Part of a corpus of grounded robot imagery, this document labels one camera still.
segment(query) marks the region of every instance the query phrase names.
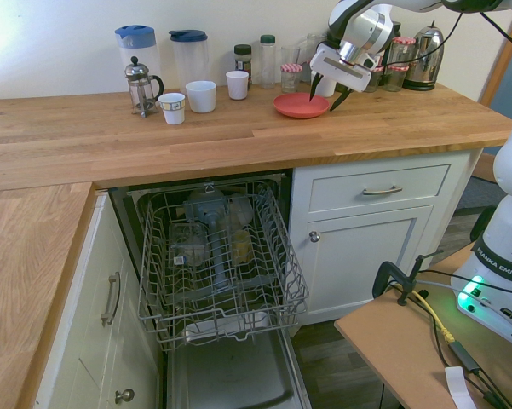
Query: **blue lid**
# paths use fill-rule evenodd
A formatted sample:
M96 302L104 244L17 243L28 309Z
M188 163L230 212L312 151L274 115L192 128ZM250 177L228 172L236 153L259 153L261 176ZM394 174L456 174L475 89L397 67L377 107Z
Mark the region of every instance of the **blue lid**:
M195 43L208 38L205 32L200 30L178 30L169 32L170 39L178 43Z
M123 26L115 32L118 46L122 49L145 49L156 44L155 30L148 26Z

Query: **white cabinet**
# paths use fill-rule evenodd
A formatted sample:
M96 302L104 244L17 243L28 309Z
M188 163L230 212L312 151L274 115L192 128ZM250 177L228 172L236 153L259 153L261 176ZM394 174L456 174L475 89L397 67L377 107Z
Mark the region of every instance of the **white cabinet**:
M138 279L107 196L97 200L35 408L158 407L158 345L137 316Z
M302 325L372 299L382 262L437 248L480 150L297 168L290 235L307 281Z

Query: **white cup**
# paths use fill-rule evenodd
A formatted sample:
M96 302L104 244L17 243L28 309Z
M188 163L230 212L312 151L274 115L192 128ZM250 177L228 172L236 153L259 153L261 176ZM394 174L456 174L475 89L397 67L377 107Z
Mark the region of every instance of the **white cup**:
M186 84L189 106L196 113L212 112L216 108L216 83L193 81Z
M248 72L230 71L225 76L227 78L229 98L232 100L243 100L248 96Z
M179 92L163 94L158 98L159 105L163 109L164 120L169 125L179 125L184 122L186 96Z
M310 83L312 84L314 81L314 76L316 75L316 72L312 71L310 76ZM335 92L335 86L337 85L337 81L332 80L328 77L323 77L318 85L316 86L316 95L324 96L325 98L328 98L330 96L333 96L333 93Z

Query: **red checkered lid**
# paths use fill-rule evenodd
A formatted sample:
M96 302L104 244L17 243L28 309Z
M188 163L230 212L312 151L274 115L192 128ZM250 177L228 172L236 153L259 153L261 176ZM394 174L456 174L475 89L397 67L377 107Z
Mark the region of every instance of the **red checkered lid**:
M280 71L284 72L301 72L303 67L300 64L283 64Z
M388 69L392 71L409 71L408 66L388 66Z
M411 45L411 44L414 44L417 42L417 40L415 40L412 37L394 37L394 39L392 41L394 43L403 44L403 45Z

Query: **butcher block counter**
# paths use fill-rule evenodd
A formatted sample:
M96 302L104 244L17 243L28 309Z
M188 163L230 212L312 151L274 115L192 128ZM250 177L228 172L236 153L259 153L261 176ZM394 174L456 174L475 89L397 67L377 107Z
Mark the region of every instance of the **butcher block counter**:
M500 146L512 127L442 86L308 120L277 113L278 94L220 87L214 112L187 105L177 126L131 115L124 93L0 101L0 408L33 403L96 189Z

